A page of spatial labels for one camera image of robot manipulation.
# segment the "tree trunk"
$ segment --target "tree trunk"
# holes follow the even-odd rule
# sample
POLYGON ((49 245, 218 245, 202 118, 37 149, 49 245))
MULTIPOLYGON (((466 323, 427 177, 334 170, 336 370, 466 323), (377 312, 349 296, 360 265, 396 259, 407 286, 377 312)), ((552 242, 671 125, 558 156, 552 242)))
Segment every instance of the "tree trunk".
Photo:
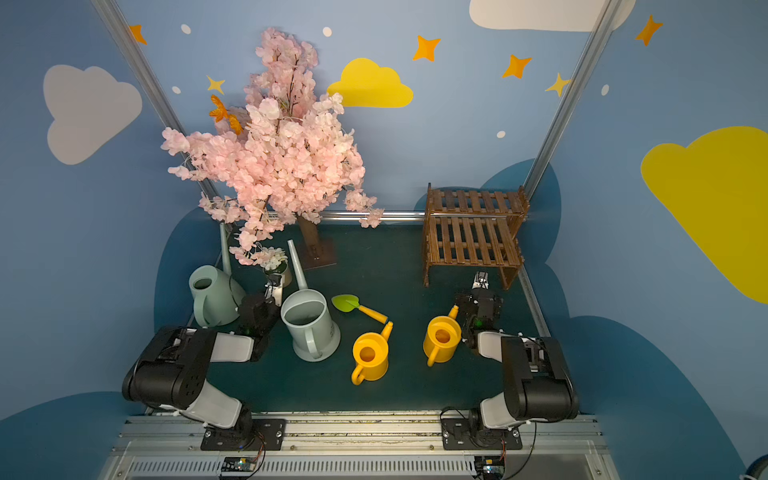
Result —
POLYGON ((336 263, 336 252, 330 240, 321 240, 317 232, 317 225, 309 220, 296 215, 296 222, 304 237, 306 249, 300 250, 301 263, 305 270, 318 266, 333 265, 336 263))

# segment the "yellow star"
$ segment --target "yellow star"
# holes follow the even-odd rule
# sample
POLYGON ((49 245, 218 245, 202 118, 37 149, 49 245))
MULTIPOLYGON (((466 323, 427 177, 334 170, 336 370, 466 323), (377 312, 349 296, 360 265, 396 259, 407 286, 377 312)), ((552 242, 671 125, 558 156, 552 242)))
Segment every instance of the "yellow star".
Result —
POLYGON ((563 87, 567 84, 571 83, 570 80, 563 80, 560 78, 560 74, 558 73, 558 80, 552 85, 550 88, 547 88, 545 91, 556 91, 558 93, 558 97, 563 96, 563 87))
POLYGON ((215 81, 211 77, 208 77, 208 81, 210 82, 210 87, 208 87, 208 90, 218 90, 219 93, 222 95, 224 94, 224 92, 221 91, 221 84, 223 84, 226 80, 215 81))

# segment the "wooden slat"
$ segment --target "wooden slat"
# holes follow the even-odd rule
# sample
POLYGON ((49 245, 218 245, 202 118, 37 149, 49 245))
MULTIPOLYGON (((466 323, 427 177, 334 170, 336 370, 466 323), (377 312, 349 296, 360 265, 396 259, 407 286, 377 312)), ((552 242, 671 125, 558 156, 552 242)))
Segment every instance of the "wooden slat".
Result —
POLYGON ((509 209, 507 209, 507 200, 504 198, 504 194, 502 192, 493 192, 493 196, 496 197, 496 201, 498 202, 498 211, 502 212, 503 214, 509 212, 509 209))
POLYGON ((442 192, 440 190, 433 190, 432 192, 432 211, 444 212, 445 208, 442 206, 442 192))
POLYGON ((478 254, 475 252, 475 238, 472 236, 472 226, 469 224, 467 217, 462 218, 462 223, 464 224, 464 240, 467 241, 467 250, 469 250, 469 262, 477 263, 478 254))
POLYGON ((498 238, 496 237, 496 220, 492 218, 485 219, 485 225, 488 227, 488 236, 491 237, 491 245, 493 246, 493 254, 496 258, 496 265, 502 265, 504 260, 502 257, 502 248, 499 246, 498 238))
POLYGON ((445 208, 449 212, 456 210, 456 202, 453 197, 453 190, 445 191, 445 208))
POLYGON ((440 219, 440 227, 442 228, 442 251, 444 260, 446 263, 456 263, 451 253, 451 237, 448 233, 448 218, 440 219))
POLYGON ((468 213, 469 206, 467 205, 467 195, 464 193, 464 190, 458 190, 456 196, 458 197, 458 208, 462 212, 468 213))
POLYGON ((434 217, 429 218, 429 261, 435 263, 440 258, 437 246, 437 224, 434 217))
POLYGON ((480 197, 475 190, 469 191, 469 198, 472 200, 472 211, 480 212, 480 197))
POLYGON ((453 243, 456 245, 456 261, 459 263, 465 263, 464 260, 464 246, 462 245, 462 229, 458 226, 458 218, 451 218, 453 224, 453 243))
POLYGON ((493 214, 496 209, 493 207, 493 199, 491 199, 491 193, 487 190, 483 190, 480 192, 482 195, 482 199, 485 201, 485 212, 487 214, 493 214))
POLYGON ((491 264, 491 256, 488 255, 488 243, 485 241, 485 234, 482 230, 482 223, 479 218, 475 218, 475 229, 477 230, 478 234, 478 242, 480 243, 480 255, 482 256, 482 262, 485 265, 491 264))
POLYGON ((509 265, 515 265, 515 257, 517 256, 515 253, 515 240, 512 238, 511 233, 509 233, 507 220, 499 218, 496 220, 496 225, 498 226, 498 232, 502 235, 504 253, 507 254, 507 263, 509 265))
POLYGON ((518 197, 517 192, 507 192, 507 198, 509 199, 509 205, 512 207, 512 213, 515 213, 515 214, 525 213, 525 210, 523 210, 523 206, 520 203, 520 197, 518 197))

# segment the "blue wall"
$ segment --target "blue wall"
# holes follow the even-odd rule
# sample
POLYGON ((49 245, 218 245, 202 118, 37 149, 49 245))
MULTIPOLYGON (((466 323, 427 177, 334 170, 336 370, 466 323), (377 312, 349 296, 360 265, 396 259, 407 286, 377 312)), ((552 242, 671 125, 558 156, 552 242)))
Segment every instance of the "blue wall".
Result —
MULTIPOLYGON (((766 45, 764 2, 638 2, 521 232, 583 410, 598 414, 623 480, 736 478, 768 451, 768 305, 733 287, 641 176, 658 144, 768 131, 766 45), (649 15, 664 26, 646 47, 635 37, 649 15)), ((727 235, 728 219, 717 221, 727 235)))
POLYGON ((0 477, 43 478, 26 468, 45 452, 57 478, 93 478, 130 411, 116 392, 154 333, 166 240, 200 190, 164 172, 177 162, 146 98, 84 162, 48 149, 50 67, 98 66, 138 87, 88 0, 10 2, 0 25, 0 477))
POLYGON ((318 96, 355 58, 394 68, 414 92, 411 104, 347 108, 340 119, 347 131, 355 129, 366 193, 396 210, 411 210, 428 182, 478 186, 534 157, 560 101, 545 90, 558 72, 570 78, 588 37, 483 28, 470 18, 466 0, 118 3, 131 25, 142 25, 147 45, 141 49, 190 132, 214 130, 208 112, 210 95, 218 92, 207 90, 207 76, 225 80, 226 104, 244 104, 249 75, 264 69, 253 50, 268 27, 317 48, 318 96), (323 35, 325 27, 332 36, 323 35), (419 35, 441 39, 434 62, 412 60, 419 35), (522 79, 502 78, 510 55, 532 58, 522 79), (497 138, 499 131, 506 136, 497 138))

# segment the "wooden shelf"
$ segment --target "wooden shelf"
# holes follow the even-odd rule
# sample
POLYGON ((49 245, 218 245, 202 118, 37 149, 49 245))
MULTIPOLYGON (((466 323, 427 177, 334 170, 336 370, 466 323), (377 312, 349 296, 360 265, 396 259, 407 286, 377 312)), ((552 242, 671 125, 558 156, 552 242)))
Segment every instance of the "wooden shelf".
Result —
POLYGON ((424 285, 434 265, 498 267, 504 289, 523 263, 517 235, 530 207, 517 192, 427 187, 422 238, 424 285))

